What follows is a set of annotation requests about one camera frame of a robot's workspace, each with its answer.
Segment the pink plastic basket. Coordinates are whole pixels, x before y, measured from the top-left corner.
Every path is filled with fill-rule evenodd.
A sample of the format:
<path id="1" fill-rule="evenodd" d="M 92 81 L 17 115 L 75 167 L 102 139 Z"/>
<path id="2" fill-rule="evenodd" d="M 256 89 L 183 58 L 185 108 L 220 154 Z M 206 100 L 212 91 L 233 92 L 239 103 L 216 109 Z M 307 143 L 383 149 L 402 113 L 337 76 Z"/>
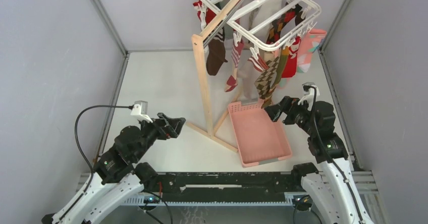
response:
<path id="1" fill-rule="evenodd" d="M 272 122 L 263 100 L 237 101 L 228 105 L 243 167 L 291 158 L 293 153 L 280 122 Z"/>

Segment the pink patterned sock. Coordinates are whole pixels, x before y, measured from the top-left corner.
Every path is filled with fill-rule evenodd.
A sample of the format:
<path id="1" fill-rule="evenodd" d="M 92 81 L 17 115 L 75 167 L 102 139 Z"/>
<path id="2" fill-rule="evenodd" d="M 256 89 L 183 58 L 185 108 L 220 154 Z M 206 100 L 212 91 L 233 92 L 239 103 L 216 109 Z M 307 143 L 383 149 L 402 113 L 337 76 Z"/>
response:
<path id="1" fill-rule="evenodd" d="M 322 29 L 311 29 L 305 34 L 301 40 L 301 44 L 297 53 L 297 72 L 306 73 L 308 72 L 312 55 L 319 48 L 323 42 L 327 31 Z"/>

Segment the wooden hanger stand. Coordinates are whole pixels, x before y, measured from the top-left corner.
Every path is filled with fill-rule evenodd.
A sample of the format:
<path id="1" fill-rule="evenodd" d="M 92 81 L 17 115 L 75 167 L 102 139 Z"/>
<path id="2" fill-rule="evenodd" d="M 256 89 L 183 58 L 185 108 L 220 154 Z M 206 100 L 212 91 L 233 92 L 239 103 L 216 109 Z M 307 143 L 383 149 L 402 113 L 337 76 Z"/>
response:
<path id="1" fill-rule="evenodd" d="M 186 126 L 200 135 L 210 139 L 211 141 L 232 151 L 233 153 L 238 152 L 236 147 L 216 137 L 216 133 L 228 116 L 228 112 L 225 111 L 217 123 L 215 125 L 213 124 L 204 48 L 207 47 L 207 45 L 213 40 L 214 36 L 224 26 L 224 24 L 232 22 L 231 16 L 238 10 L 244 1 L 245 0 L 230 0 L 222 10 L 218 11 L 218 7 L 216 6 L 217 2 L 213 0 L 201 0 L 202 4 L 210 8 L 216 14 L 216 16 L 204 27 L 204 29 L 199 34 L 194 34 L 191 37 L 206 129 L 201 129 L 191 122 L 187 122 Z"/>

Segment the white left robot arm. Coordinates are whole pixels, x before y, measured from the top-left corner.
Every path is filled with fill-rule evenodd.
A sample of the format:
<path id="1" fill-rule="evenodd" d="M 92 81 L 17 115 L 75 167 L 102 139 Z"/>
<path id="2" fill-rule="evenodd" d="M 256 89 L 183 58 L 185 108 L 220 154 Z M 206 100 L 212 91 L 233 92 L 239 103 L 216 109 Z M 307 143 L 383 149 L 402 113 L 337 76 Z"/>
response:
<path id="1" fill-rule="evenodd" d="M 75 196 L 42 223 L 101 223 L 129 197 L 157 188 L 157 172 L 140 160 L 157 140 L 178 138 L 185 118 L 169 118 L 158 113 L 150 122 L 127 126 L 112 147 L 94 165 L 91 175 Z"/>

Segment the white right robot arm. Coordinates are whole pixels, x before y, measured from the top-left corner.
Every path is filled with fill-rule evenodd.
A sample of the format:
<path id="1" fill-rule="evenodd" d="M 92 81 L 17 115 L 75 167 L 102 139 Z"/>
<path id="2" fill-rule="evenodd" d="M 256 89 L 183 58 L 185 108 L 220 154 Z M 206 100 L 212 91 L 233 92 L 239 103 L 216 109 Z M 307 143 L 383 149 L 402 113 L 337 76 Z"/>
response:
<path id="1" fill-rule="evenodd" d="M 373 223 L 358 193 L 343 141 L 335 133 L 334 107 L 325 101 L 299 104 L 299 98 L 285 96 L 265 107 L 276 122 L 281 114 L 284 125 L 297 125 L 308 135 L 308 148 L 316 164 L 297 164 L 292 169 L 292 187 L 306 192 L 324 223 Z"/>

